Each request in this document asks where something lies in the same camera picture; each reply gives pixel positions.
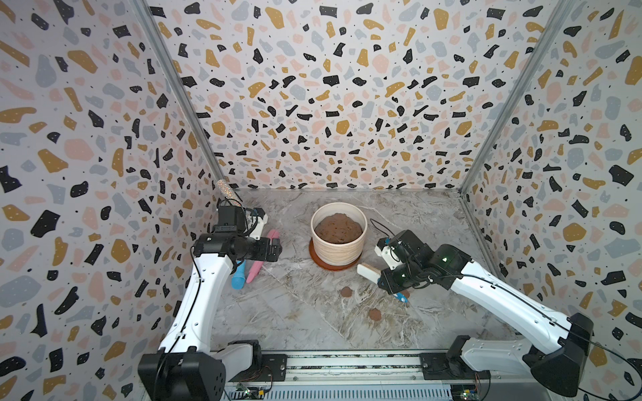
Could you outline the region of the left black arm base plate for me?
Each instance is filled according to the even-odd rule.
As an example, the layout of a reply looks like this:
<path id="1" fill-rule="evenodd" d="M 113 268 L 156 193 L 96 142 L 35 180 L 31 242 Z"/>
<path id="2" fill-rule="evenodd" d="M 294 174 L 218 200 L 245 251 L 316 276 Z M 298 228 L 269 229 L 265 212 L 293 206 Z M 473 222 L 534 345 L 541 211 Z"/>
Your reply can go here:
<path id="1" fill-rule="evenodd" d="M 228 382 L 284 382 L 288 367 L 287 354 L 262 354 L 254 358 L 250 367 L 234 376 L 227 376 Z"/>

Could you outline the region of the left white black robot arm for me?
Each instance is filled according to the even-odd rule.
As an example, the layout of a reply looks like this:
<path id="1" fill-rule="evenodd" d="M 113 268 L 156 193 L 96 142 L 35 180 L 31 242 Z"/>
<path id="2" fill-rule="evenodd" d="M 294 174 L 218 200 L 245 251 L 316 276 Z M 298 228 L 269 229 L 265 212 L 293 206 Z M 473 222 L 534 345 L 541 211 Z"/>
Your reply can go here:
<path id="1" fill-rule="evenodd" d="M 159 349 L 144 354 L 138 375 L 152 400 L 223 400 L 229 382 L 275 375 L 256 340 L 240 340 L 216 351 L 212 330 L 224 287 L 245 260 L 276 262 L 282 252 L 279 233 L 266 237 L 203 234 L 190 251 L 192 275 L 177 315 Z"/>

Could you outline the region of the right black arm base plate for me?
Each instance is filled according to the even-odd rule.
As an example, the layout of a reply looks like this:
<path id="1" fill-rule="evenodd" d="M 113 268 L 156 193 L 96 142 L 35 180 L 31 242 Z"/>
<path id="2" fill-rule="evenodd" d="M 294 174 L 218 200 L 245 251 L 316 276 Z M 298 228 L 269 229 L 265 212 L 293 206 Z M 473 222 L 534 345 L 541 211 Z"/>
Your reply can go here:
<path id="1" fill-rule="evenodd" d="M 460 357 L 449 357 L 447 352 L 419 354 L 424 380 L 473 380 L 490 379 L 489 371 L 475 371 L 464 364 Z"/>

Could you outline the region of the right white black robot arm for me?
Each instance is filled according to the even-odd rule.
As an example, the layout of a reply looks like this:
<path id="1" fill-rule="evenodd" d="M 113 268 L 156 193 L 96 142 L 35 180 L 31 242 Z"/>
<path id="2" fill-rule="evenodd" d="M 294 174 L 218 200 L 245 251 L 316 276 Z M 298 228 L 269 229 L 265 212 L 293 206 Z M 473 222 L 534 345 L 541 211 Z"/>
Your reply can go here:
<path id="1" fill-rule="evenodd" d="M 410 230 L 379 239 L 374 251 L 387 265 L 377 284 L 389 294 L 437 285 L 479 304 L 521 335 L 514 341 L 460 336 L 451 346 L 450 364 L 476 372 L 530 374 L 555 394 L 578 394 L 594 329 L 589 317 L 546 307 L 493 276 L 466 252 L 448 244 L 433 250 Z"/>

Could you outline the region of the cream ceramic pot with mud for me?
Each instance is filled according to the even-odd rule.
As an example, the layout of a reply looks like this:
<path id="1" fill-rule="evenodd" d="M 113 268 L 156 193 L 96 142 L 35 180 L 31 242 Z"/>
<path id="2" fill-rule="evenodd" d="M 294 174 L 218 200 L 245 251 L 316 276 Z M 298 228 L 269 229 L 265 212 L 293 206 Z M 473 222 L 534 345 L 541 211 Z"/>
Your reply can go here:
<path id="1" fill-rule="evenodd" d="M 364 212 L 345 202 L 319 207 L 310 220 L 317 255 L 335 266 L 349 264 L 363 253 L 368 228 Z"/>

